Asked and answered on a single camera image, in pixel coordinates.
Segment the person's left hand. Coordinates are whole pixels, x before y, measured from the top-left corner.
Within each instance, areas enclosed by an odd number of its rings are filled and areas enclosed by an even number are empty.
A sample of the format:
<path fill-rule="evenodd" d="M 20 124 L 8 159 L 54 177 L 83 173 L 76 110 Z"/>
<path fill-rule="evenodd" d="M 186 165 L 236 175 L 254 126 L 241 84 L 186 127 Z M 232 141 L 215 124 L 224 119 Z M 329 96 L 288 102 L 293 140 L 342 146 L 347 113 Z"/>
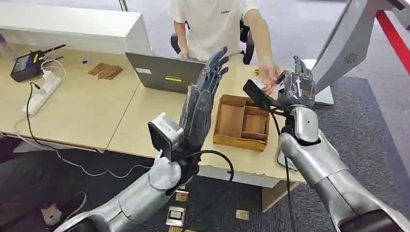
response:
<path fill-rule="evenodd" d="M 271 61 L 268 60 L 267 62 L 259 61 L 259 75 L 263 82 L 263 92 L 267 95 L 270 95 L 275 86 L 277 85 L 277 79 L 282 73 L 282 70 L 279 66 Z"/>

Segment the robot left hand grey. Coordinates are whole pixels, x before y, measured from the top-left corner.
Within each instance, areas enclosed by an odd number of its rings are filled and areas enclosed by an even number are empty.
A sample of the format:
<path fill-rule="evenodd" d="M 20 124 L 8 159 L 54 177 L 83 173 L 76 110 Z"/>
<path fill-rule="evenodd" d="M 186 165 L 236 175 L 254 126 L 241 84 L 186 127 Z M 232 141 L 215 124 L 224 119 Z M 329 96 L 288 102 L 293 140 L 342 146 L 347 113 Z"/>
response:
<path fill-rule="evenodd" d="M 200 71 L 196 83 L 188 87 L 179 121 L 183 135 L 178 151 L 200 150 L 208 135 L 214 96 L 222 76 L 229 70 L 228 67 L 223 67 L 229 60 L 226 56 L 227 50 L 224 46 L 217 51 Z"/>

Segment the robot right hand grey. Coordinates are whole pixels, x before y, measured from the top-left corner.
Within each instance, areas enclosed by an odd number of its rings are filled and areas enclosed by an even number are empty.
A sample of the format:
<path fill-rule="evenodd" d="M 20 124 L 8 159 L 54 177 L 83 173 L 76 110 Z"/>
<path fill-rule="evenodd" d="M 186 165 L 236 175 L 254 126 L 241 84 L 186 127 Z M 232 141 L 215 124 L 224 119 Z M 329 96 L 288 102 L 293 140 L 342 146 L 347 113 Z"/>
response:
<path fill-rule="evenodd" d="M 294 55 L 294 70 L 283 70 L 277 79 L 279 84 L 278 102 L 281 109 L 294 105 L 312 108 L 316 95 L 316 81 L 299 56 Z"/>

